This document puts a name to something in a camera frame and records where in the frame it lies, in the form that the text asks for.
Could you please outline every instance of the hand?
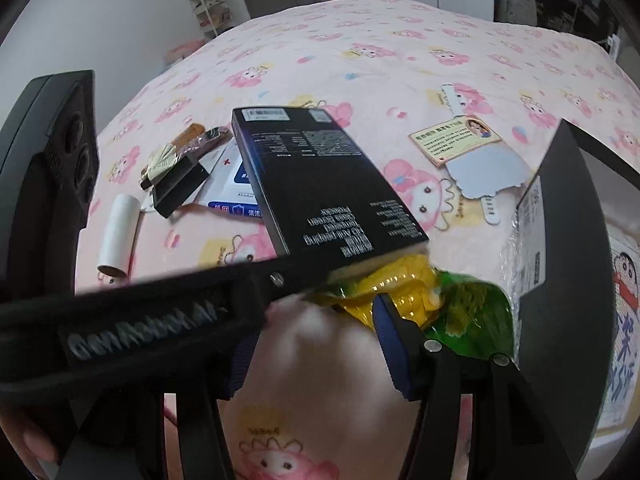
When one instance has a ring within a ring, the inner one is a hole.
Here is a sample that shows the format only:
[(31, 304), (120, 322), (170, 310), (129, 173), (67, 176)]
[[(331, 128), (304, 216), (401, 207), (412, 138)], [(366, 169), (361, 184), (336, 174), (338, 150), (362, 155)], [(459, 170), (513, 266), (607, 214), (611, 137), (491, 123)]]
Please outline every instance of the hand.
[(47, 478), (37, 459), (58, 461), (58, 452), (49, 437), (23, 410), (12, 406), (0, 406), (0, 428), (24, 465), (39, 478)]

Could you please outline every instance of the yellow plastic package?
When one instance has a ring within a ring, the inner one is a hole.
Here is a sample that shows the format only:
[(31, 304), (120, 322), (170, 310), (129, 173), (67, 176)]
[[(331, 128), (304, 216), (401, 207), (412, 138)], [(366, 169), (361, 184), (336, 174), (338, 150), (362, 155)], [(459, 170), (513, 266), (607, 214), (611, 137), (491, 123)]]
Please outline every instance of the yellow plastic package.
[(400, 316), (423, 329), (438, 319), (442, 306), (438, 276), (425, 254), (409, 254), (364, 278), (340, 282), (333, 290), (314, 296), (314, 301), (339, 305), (373, 329), (372, 303), (381, 292), (391, 296)]

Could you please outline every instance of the pink cloth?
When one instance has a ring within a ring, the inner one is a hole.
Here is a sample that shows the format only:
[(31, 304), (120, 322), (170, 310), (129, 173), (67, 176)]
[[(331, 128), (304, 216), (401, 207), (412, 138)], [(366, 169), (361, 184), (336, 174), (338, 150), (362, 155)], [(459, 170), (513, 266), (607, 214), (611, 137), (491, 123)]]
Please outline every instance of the pink cloth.
[[(491, 226), (479, 202), (464, 200), (446, 170), (409, 140), (451, 118), (442, 84), (453, 84), (465, 111), (486, 120), (532, 168), (563, 117), (640, 168), (640, 92), (590, 41), (460, 18), (405, 0), (297, 7), (226, 32), (149, 82), (98, 137), (100, 174), (81, 234), (78, 291), (108, 284), (96, 271), (105, 222), (117, 194), (142, 197), (138, 179), (149, 154), (191, 122), (228, 124), (231, 110), (247, 105), (324, 108), (428, 229), (434, 264), (498, 281), (522, 191), (498, 194), (502, 222)], [(426, 183), (434, 192), (425, 192)], [(190, 206), (171, 221), (143, 215), (131, 276), (271, 255), (258, 222)], [(369, 329), (289, 300), (274, 309), (223, 421), (247, 479), (388, 480), (398, 474), (416, 411), (394, 390)], [(463, 446), (458, 460), (460, 476)]]

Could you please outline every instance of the cartoon boy illustration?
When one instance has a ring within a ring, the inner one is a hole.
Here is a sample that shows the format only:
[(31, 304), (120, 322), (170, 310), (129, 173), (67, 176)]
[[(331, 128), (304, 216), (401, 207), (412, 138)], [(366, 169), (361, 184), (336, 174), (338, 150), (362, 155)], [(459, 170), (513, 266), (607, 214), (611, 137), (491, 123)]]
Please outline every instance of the cartoon boy illustration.
[(478, 137), (482, 137), (483, 139), (491, 137), (491, 131), (489, 131), (489, 128), (476, 119), (469, 119), (465, 123), (465, 126), (469, 128), (473, 133), (475, 133)]
[(638, 274), (631, 256), (620, 253), (613, 259), (613, 282), (620, 288), (620, 296), (636, 312), (638, 310)]

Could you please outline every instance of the white and blue packet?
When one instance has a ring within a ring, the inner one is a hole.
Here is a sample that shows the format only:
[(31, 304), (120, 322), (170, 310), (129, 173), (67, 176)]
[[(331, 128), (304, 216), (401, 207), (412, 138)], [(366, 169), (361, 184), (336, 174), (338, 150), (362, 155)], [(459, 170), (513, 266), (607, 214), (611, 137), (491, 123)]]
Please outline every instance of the white and blue packet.
[(196, 203), (233, 215), (262, 217), (235, 139), (229, 141)]

